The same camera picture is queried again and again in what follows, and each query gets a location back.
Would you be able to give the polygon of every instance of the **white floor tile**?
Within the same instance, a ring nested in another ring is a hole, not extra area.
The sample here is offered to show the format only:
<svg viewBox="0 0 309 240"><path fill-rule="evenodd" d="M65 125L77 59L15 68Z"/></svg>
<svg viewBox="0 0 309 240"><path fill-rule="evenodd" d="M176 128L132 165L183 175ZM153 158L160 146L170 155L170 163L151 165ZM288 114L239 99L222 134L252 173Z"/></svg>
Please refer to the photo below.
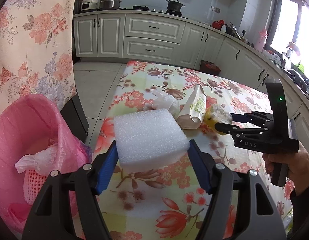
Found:
<svg viewBox="0 0 309 240"><path fill-rule="evenodd" d="M111 71L74 70L76 88L86 117L98 118L116 75Z"/></svg>
<svg viewBox="0 0 309 240"><path fill-rule="evenodd" d="M101 108L101 111L100 111L100 114L98 116L98 119L102 119L102 120L105 119L106 114L107 114L108 109L109 109L109 106L111 104L112 98L113 98L113 96L115 94L117 85L118 85L118 83L120 81L121 75L122 75L122 72L118 72L118 74L116 75L115 80L113 81L113 83L111 85L111 88L110 88L110 90L109 90L109 92L107 94L105 102L103 103L103 106Z"/></svg>
<svg viewBox="0 0 309 240"><path fill-rule="evenodd" d="M119 72L124 72L125 71L125 68L126 68L127 64L126 63L123 63L119 69Z"/></svg>
<svg viewBox="0 0 309 240"><path fill-rule="evenodd" d="M121 65L121 63L78 61L76 64L74 64L74 70L99 70L118 72Z"/></svg>
<svg viewBox="0 0 309 240"><path fill-rule="evenodd" d="M91 136L93 135L93 130L94 130L94 127L96 125L97 119L87 118L87 121L88 121L88 124L89 124L89 128L88 128L88 136L87 136L85 145L89 146L90 139L91 139Z"/></svg>
<svg viewBox="0 0 309 240"><path fill-rule="evenodd" d="M97 120L95 128L94 128L92 136L91 136L89 146L93 150L93 152L96 148L96 144L97 144L97 140L98 140L98 137L99 137L99 133L100 133L102 123L103 123L103 120Z"/></svg>

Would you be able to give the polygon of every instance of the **stainless steel pot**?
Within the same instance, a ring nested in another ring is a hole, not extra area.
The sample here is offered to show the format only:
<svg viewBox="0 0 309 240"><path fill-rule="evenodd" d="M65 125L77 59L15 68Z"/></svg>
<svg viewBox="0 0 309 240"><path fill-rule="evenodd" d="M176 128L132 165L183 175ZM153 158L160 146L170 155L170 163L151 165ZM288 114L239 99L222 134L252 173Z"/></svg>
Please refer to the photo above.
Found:
<svg viewBox="0 0 309 240"><path fill-rule="evenodd" d="M119 9L121 0L100 0L101 10L115 10Z"/></svg>
<svg viewBox="0 0 309 240"><path fill-rule="evenodd" d="M178 0L166 0L168 2L168 11L180 12L181 7L185 6L182 3L179 3Z"/></svg>

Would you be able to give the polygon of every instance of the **window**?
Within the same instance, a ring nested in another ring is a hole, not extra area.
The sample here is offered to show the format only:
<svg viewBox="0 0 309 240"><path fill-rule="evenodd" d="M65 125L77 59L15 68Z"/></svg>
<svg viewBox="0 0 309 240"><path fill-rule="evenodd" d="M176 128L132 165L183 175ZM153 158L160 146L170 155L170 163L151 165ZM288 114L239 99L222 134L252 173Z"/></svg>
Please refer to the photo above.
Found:
<svg viewBox="0 0 309 240"><path fill-rule="evenodd" d="M277 52L286 52L287 45L293 40L298 17L298 4L290 0L282 0L278 26L271 43Z"/></svg>
<svg viewBox="0 0 309 240"><path fill-rule="evenodd" d="M301 52L291 62L309 78L309 9L301 0L275 0L265 49L281 56L290 41Z"/></svg>
<svg viewBox="0 0 309 240"><path fill-rule="evenodd" d="M304 75L309 78L309 9L304 5L302 6L296 45L301 52L301 63L304 67Z"/></svg>

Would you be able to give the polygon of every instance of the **cabinet drawer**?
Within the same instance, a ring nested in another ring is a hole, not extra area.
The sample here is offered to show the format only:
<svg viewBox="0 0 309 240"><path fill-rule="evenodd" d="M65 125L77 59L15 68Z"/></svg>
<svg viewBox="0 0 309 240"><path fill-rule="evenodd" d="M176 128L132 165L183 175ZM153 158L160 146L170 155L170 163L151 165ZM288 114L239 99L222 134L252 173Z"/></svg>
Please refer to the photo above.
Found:
<svg viewBox="0 0 309 240"><path fill-rule="evenodd" d="M161 16L127 14L125 36L180 43L185 22Z"/></svg>
<svg viewBox="0 0 309 240"><path fill-rule="evenodd" d="M124 58L174 64L179 44L145 38L125 37Z"/></svg>

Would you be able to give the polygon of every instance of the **electrical outlet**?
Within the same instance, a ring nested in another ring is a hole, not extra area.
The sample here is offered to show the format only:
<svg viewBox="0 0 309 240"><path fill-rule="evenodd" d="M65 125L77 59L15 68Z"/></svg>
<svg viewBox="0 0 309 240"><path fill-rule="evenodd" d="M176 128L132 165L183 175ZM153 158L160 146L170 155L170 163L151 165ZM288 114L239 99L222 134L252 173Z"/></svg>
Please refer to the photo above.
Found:
<svg viewBox="0 0 309 240"><path fill-rule="evenodd" d="M220 13L220 9L218 7L214 7L214 6L211 6L211 11L214 11L216 13Z"/></svg>

